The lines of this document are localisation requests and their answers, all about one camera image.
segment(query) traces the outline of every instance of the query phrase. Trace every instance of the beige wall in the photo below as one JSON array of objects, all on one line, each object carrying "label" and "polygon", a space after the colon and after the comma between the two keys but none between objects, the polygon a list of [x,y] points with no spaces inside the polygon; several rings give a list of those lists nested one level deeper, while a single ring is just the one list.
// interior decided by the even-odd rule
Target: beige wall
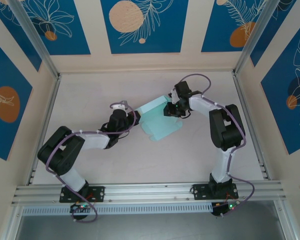
[{"label": "beige wall", "polygon": [[232,70],[239,59],[240,51],[201,53],[214,2],[215,0],[189,0],[180,53],[112,55],[101,2],[74,0],[91,55],[52,56],[52,60],[61,73],[167,69]]},{"label": "beige wall", "polygon": [[44,65],[35,70],[0,20],[0,47],[32,85],[8,161],[0,159],[0,233],[9,217],[16,186],[23,185],[31,169],[54,79]]},{"label": "beige wall", "polygon": [[253,67],[250,59],[239,74],[251,117],[269,170],[282,185],[300,226],[300,150],[288,155],[270,109],[261,81],[300,28],[300,0],[297,0],[281,28]]}]

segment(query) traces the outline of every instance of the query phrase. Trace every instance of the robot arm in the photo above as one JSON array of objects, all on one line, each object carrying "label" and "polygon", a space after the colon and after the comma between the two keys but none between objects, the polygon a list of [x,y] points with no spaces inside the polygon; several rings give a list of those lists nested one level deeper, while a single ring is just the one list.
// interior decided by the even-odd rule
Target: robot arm
[{"label": "robot arm", "polygon": [[[88,182],[77,172],[74,163],[81,150],[92,148],[110,149],[119,141],[123,132],[139,124],[141,118],[139,113],[137,111],[126,112],[126,106],[127,103],[124,102],[122,104],[118,103],[112,105],[112,115],[109,121],[103,124],[101,129],[97,131],[99,134],[96,134],[96,132],[91,132],[91,134],[89,132],[82,133],[82,131],[80,131],[80,135],[70,137],[62,144],[62,147],[57,149],[49,163],[49,168],[54,171],[67,186],[84,198],[91,194],[91,188]],[[59,127],[39,150],[37,154],[38,159],[46,165],[53,150],[63,139],[72,133],[73,132],[66,126]],[[60,198],[60,202],[66,201],[75,203],[80,200],[76,195],[67,191],[65,187],[61,191],[63,197]]]},{"label": "robot arm", "polygon": [[[223,108],[202,97],[201,92],[191,91],[186,81],[177,83],[169,96],[172,101],[163,110],[165,116],[184,118],[186,112],[190,116],[191,111],[197,111],[209,118],[211,140],[217,148],[217,155],[206,189],[209,192],[206,192],[206,195],[209,199],[225,199],[227,193],[232,192],[231,189],[235,187],[228,175],[228,164],[230,154],[233,157],[233,149],[240,146],[243,140],[239,129]],[[245,134],[237,106],[231,104],[225,108],[233,115]]]}]

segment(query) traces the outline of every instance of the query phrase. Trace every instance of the orange circle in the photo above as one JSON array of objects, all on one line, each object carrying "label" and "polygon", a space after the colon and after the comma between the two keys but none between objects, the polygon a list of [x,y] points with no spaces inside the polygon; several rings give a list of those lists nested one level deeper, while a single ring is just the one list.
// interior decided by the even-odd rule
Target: orange circle
[{"label": "orange circle", "polygon": [[6,123],[13,123],[17,120],[19,111],[20,99],[16,90],[10,86],[0,87],[0,119]]},{"label": "orange circle", "polygon": [[131,33],[138,30],[144,23],[144,15],[134,2],[122,0],[111,8],[109,20],[118,32]]},{"label": "orange circle", "polygon": [[256,25],[255,22],[248,22],[244,26],[240,26],[236,30],[234,30],[230,37],[231,46],[234,48],[244,47],[255,25]]},{"label": "orange circle", "polygon": [[50,41],[57,40],[57,35],[53,31],[46,31],[44,36]]},{"label": "orange circle", "polygon": [[286,99],[286,105],[291,110],[295,109],[297,106],[297,98],[293,95],[288,96]]}]

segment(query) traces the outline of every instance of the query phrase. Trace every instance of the teal fabric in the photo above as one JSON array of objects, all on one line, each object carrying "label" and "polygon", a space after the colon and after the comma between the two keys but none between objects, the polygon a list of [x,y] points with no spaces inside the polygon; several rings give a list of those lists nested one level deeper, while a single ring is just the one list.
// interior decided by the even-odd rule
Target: teal fabric
[{"label": "teal fabric", "polygon": [[163,139],[183,125],[177,117],[164,116],[164,108],[168,102],[170,102],[169,97],[161,96],[137,109],[141,114],[139,123],[152,141]]}]

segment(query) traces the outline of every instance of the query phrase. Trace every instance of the white table surface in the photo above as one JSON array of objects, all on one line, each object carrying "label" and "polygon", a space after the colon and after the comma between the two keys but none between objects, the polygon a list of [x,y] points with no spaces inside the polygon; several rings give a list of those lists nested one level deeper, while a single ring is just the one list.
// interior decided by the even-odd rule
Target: white table surface
[{"label": "white table surface", "polygon": [[[134,109],[162,95],[167,95],[184,76],[194,72],[115,72],[64,74],[49,121],[45,141],[60,126],[73,131],[95,131],[108,122],[113,102],[127,100]],[[244,124],[247,145],[238,150],[231,174],[246,180],[263,180],[255,149],[230,72],[206,74],[212,87],[205,94],[223,104],[236,104]],[[206,79],[187,79],[191,90],[202,91]],[[74,166],[91,184],[176,183],[209,180],[216,148],[210,137],[209,119],[198,112],[182,120],[180,130],[154,142],[140,126],[111,149],[82,150]],[[33,184],[58,184],[39,161]]]}]

